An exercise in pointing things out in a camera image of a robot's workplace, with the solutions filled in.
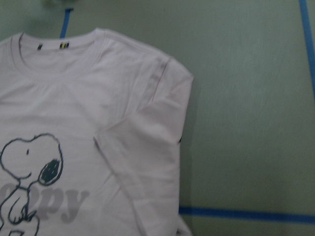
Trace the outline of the pink Snoopy t-shirt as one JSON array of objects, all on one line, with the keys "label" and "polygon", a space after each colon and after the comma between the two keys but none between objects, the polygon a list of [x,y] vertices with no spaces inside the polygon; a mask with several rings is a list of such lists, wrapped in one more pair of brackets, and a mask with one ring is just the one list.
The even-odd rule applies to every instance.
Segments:
[{"label": "pink Snoopy t-shirt", "polygon": [[1,235],[191,235],[179,179],[192,82],[110,30],[2,41]]}]

